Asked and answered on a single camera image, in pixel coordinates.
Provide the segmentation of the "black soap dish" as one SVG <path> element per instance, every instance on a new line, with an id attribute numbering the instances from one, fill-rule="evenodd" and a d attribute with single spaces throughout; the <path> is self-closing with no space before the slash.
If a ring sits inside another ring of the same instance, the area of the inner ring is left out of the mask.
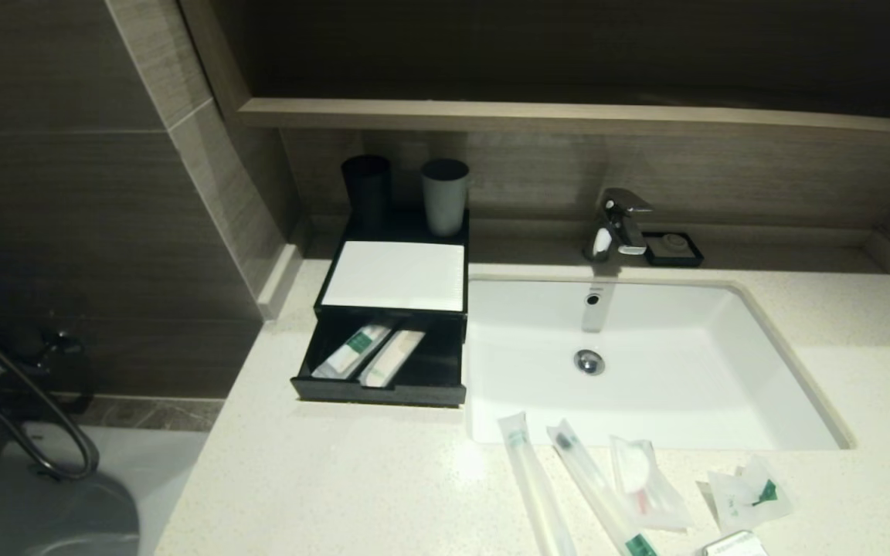
<path id="1" fill-rule="evenodd" d="M 685 253 L 671 253 L 665 249 L 661 237 L 668 233 L 684 236 L 688 240 L 689 250 Z M 644 239 L 647 244 L 644 257 L 651 266 L 697 268 L 705 260 L 696 244 L 683 232 L 644 232 Z"/>

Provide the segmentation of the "chrome sink faucet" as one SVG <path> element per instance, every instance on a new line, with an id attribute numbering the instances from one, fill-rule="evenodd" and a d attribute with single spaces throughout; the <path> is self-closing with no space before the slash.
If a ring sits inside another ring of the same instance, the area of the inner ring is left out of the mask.
<path id="1" fill-rule="evenodd" d="M 596 205 L 593 232 L 587 237 L 582 255 L 591 263 L 605 263 L 611 250 L 625 256 L 642 256 L 647 243 L 636 215 L 653 212 L 654 206 L 625 188 L 604 188 Z"/>

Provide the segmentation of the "beige flat packet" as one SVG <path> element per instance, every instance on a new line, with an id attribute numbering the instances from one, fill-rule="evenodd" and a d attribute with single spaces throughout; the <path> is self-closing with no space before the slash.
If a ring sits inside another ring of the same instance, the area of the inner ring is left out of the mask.
<path id="1" fill-rule="evenodd" d="M 359 377 L 366 388 L 386 388 L 425 337 L 422 330 L 398 330 L 380 348 Z"/>

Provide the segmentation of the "crumpled shower cap packet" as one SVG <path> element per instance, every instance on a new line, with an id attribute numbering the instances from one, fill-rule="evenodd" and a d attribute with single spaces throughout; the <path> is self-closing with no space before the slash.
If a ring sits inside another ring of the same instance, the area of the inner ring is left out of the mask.
<path id="1" fill-rule="evenodd" d="M 752 455 L 735 474 L 707 472 L 707 484 L 722 534 L 753 529 L 795 510 L 786 483 L 759 455 Z"/>

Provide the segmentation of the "small packet with pink item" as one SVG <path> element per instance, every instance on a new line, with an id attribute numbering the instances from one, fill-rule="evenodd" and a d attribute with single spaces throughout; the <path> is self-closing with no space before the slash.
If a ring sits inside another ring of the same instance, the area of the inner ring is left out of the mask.
<path id="1" fill-rule="evenodd" d="M 609 436 L 609 447 L 616 492 L 640 528 L 685 531 L 695 524 L 682 496 L 658 467 L 649 440 Z"/>

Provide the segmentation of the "white sink basin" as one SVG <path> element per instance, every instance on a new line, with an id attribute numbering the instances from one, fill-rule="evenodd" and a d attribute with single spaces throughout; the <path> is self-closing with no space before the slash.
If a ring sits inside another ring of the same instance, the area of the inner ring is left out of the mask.
<path id="1" fill-rule="evenodd" d="M 467 288 L 467 430 L 502 443 L 526 412 L 530 439 L 568 420 L 588 446 L 609 436 L 657 449 L 848 449 L 776 332 L 719 283 L 475 280 Z M 573 355 L 603 356 L 587 376 Z"/>

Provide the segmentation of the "chrome bathtub mixer tap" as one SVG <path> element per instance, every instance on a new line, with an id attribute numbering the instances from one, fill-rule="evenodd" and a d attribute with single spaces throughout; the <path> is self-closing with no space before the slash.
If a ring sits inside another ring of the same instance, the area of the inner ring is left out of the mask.
<path id="1" fill-rule="evenodd" d="M 0 352 L 74 418 L 87 412 L 94 388 L 84 347 L 64 332 L 14 327 L 0 332 Z M 46 403 L 10 370 L 0 367 L 0 409 L 20 420 L 56 420 Z"/>

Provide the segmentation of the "white bathtub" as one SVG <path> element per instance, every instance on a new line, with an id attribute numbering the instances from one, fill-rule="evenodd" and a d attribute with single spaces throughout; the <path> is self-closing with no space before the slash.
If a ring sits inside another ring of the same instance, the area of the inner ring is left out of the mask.
<path id="1" fill-rule="evenodd" d="M 0 556 L 153 556 L 208 436 L 84 427 L 92 477 L 57 481 L 0 430 Z"/>

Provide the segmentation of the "long packet large green label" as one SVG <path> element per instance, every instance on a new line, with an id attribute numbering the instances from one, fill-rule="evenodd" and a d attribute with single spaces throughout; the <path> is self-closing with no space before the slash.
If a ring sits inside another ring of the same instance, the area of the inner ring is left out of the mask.
<path id="1" fill-rule="evenodd" d="M 620 556 L 660 556 L 629 514 L 611 482 L 589 454 L 568 420 L 547 433 L 573 482 Z"/>

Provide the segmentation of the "grey cup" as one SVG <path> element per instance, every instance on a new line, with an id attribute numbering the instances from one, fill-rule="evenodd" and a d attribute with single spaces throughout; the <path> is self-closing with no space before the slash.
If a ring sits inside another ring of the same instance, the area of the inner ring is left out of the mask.
<path id="1" fill-rule="evenodd" d="M 455 159 L 434 159 L 421 168 L 425 217 L 435 236 L 455 236 L 462 229 L 469 175 L 469 166 Z"/>

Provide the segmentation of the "black box drawer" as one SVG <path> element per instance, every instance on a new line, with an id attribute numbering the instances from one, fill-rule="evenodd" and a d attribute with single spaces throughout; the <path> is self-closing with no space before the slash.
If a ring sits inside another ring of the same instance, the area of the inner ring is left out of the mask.
<path id="1" fill-rule="evenodd" d="M 374 316 L 374 312 L 336 310 L 319 314 L 301 368 L 290 380 L 301 401 L 445 408 L 456 408 L 465 402 L 466 388 L 462 383 L 465 323 L 458 317 L 427 319 L 430 326 L 427 334 L 388 387 L 363 386 L 357 375 L 342 380 L 311 376 L 317 366 Z"/>

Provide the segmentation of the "black amenity box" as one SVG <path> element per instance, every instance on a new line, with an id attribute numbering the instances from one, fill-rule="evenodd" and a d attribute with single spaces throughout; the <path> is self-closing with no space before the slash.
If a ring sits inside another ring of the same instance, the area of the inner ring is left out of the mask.
<path id="1" fill-rule="evenodd" d="M 339 236 L 335 254 L 332 256 L 331 267 L 328 274 L 325 275 L 324 285 L 321 292 L 314 303 L 314 312 L 319 316 L 324 310 L 336 310 L 336 312 L 374 312 L 375 316 L 387 317 L 414 317 L 414 319 L 433 319 L 434 317 L 458 317 L 465 323 L 465 331 L 467 328 L 467 264 L 469 264 L 469 215 L 465 214 L 465 221 L 462 229 L 455 236 L 439 237 L 435 236 L 427 225 L 425 214 L 421 210 L 402 210 L 395 212 L 381 229 L 377 231 L 369 231 L 364 229 L 355 222 L 350 221 L 346 224 L 344 231 Z M 333 273 L 332 265 L 335 263 L 337 256 L 341 253 L 344 242 L 422 242 L 437 244 L 460 244 L 465 247 L 465 307 L 462 312 L 438 312 L 438 310 L 403 310 L 389 309 L 389 307 L 339 307 L 339 306 L 322 306 L 321 297 L 324 295 L 324 289 L 328 285 Z"/>

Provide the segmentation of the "long packet small green mark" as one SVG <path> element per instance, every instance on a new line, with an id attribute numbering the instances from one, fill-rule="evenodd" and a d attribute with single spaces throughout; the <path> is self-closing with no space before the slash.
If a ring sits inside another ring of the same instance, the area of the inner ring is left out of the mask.
<path id="1" fill-rule="evenodd" d="M 500 418 L 498 425 L 541 556 L 578 556 L 553 486 L 534 451 L 526 412 Z"/>

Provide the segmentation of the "white tube packet green label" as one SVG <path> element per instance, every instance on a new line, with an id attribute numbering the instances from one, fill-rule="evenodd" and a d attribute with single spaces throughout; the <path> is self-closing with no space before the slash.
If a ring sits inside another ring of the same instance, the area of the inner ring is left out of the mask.
<path id="1" fill-rule="evenodd" d="M 348 379 L 356 368 L 391 334 L 391 320 L 377 320 L 353 332 L 335 352 L 311 372 L 312 378 Z"/>

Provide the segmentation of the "black cup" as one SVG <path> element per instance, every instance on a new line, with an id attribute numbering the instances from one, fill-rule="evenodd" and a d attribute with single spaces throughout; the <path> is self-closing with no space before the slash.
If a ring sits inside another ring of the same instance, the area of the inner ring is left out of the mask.
<path id="1" fill-rule="evenodd" d="M 381 229 L 392 212 L 391 162 L 364 154 L 341 163 L 351 221 L 369 231 Z"/>

